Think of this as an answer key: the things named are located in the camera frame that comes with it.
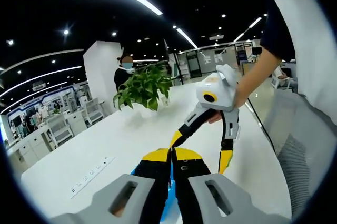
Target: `gray robot part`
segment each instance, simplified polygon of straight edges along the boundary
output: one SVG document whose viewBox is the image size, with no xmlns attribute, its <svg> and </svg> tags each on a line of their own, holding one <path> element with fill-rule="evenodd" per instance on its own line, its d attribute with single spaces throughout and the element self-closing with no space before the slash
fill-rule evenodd
<svg viewBox="0 0 337 224">
<path fill-rule="evenodd" d="M 139 223 L 146 197 L 154 179 L 122 175 L 93 196 L 92 203 L 82 211 L 66 213 L 51 219 L 54 224 L 135 224 Z M 133 190 L 121 217 L 111 212 L 118 210 L 120 202 Z"/>
<path fill-rule="evenodd" d="M 252 205 L 250 195 L 222 174 L 189 178 L 204 224 L 288 224 L 280 215 L 268 215 Z M 222 217 L 219 208 L 227 215 Z"/>
</svg>

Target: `hand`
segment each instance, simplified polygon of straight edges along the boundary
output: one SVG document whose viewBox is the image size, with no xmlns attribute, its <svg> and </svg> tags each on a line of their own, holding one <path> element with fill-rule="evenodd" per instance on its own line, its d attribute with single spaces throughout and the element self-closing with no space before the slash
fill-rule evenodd
<svg viewBox="0 0 337 224">
<path fill-rule="evenodd" d="M 236 98 L 235 98 L 235 108 L 239 108 L 245 104 L 249 97 L 249 94 L 245 92 L 245 89 L 241 87 L 240 83 L 237 85 L 236 89 Z M 208 120 L 209 124 L 215 123 L 218 120 L 221 120 L 220 111 L 217 111 L 216 114 Z"/>
</svg>

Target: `white pillar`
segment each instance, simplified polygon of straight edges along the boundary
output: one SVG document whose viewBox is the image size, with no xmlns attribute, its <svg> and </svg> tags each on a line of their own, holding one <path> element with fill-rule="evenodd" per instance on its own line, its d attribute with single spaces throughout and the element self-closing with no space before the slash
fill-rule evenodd
<svg viewBox="0 0 337 224">
<path fill-rule="evenodd" d="M 0 115 L 0 124 L 2 124 L 1 133 L 3 136 L 3 141 L 8 140 L 9 143 L 12 143 L 13 140 L 13 135 L 12 135 L 12 130 L 8 122 L 8 116 L 7 115 Z"/>
<path fill-rule="evenodd" d="M 103 107 L 108 114 L 117 110 L 112 99 L 117 93 L 114 76 L 119 65 L 117 58 L 122 52 L 120 43 L 96 41 L 83 55 L 91 95 L 104 101 Z"/>
</svg>

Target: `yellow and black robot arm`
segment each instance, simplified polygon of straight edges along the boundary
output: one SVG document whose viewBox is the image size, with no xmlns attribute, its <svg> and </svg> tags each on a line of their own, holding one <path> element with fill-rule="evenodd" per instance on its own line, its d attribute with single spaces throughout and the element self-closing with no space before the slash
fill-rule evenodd
<svg viewBox="0 0 337 224">
<path fill-rule="evenodd" d="M 183 144 L 192 136 L 206 121 L 216 114 L 216 110 L 202 107 L 197 103 L 195 109 L 188 115 L 184 124 L 173 135 L 170 148 Z"/>
</svg>

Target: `green leaves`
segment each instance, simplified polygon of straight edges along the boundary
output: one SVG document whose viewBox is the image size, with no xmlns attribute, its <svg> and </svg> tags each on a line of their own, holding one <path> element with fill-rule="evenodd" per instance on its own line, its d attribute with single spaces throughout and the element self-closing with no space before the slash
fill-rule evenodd
<svg viewBox="0 0 337 224">
<path fill-rule="evenodd" d="M 171 78 L 162 71 L 160 65 L 148 65 L 141 72 L 133 74 L 123 85 L 125 89 L 118 90 L 113 97 L 115 106 L 118 100 L 118 108 L 126 104 L 133 108 L 132 103 L 142 104 L 145 108 L 158 110 L 158 90 L 169 97 L 172 86 Z"/>
<path fill-rule="evenodd" d="M 157 98 L 154 98 L 154 99 L 151 99 L 149 102 L 148 102 L 148 107 L 152 110 L 155 110 L 157 111 L 158 110 L 158 101 L 157 101 Z"/>
</svg>

